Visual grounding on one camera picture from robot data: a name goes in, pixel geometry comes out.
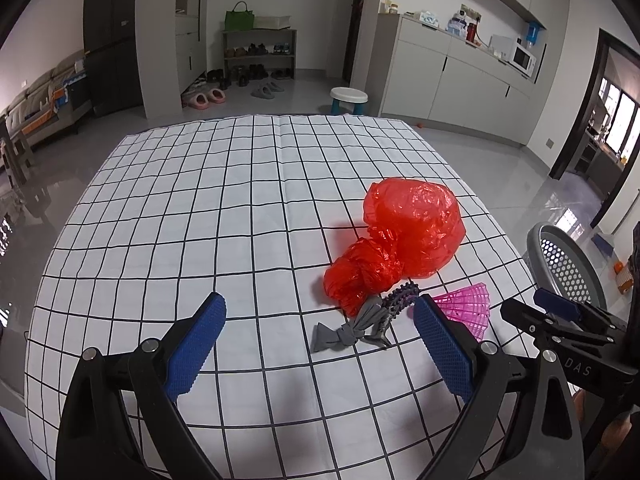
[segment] pink shuttlecock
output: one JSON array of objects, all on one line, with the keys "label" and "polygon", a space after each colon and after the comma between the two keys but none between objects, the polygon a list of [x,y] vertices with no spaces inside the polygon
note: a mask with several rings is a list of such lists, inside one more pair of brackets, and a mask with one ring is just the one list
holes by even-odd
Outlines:
[{"label": "pink shuttlecock", "polygon": [[474,337],[480,341],[489,326],[489,292],[484,283],[466,286],[449,294],[433,298],[444,315],[450,320],[466,325]]}]

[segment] electrical outlet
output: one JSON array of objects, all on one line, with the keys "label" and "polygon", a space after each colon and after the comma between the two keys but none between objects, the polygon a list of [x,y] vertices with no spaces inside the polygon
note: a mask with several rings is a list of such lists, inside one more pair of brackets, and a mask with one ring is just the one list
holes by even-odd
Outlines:
[{"label": "electrical outlet", "polygon": [[473,10],[471,7],[467,7],[465,4],[460,5],[460,10],[464,10],[465,14],[476,22],[479,22],[480,18],[482,18],[482,14],[477,10]]}]

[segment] laundry basket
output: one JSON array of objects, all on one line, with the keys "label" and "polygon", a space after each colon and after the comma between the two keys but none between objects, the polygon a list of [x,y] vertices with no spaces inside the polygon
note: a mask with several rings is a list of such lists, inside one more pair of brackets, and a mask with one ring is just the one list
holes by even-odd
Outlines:
[{"label": "laundry basket", "polygon": [[527,235],[527,259],[540,288],[572,301],[587,301],[603,310],[607,302],[587,256],[555,225],[540,222]]}]

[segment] sofa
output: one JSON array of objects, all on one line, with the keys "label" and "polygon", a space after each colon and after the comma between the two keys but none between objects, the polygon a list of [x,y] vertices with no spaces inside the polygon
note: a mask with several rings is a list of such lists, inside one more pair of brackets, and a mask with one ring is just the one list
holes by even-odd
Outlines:
[{"label": "sofa", "polygon": [[83,58],[83,50],[65,57],[0,112],[0,117],[6,116],[6,127],[11,137],[21,130],[29,145],[33,146],[72,126],[91,110],[87,91],[80,92],[82,95],[74,100],[65,91],[65,82],[76,75],[76,61]]}]

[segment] crumpled red plastic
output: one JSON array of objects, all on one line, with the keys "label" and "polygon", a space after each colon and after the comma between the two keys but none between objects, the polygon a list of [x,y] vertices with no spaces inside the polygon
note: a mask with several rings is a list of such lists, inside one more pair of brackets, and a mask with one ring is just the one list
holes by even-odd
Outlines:
[{"label": "crumpled red plastic", "polygon": [[458,200],[440,184],[386,178],[369,188],[359,238],[324,274],[324,291],[347,316],[403,276],[428,278],[458,250],[466,229]]}]

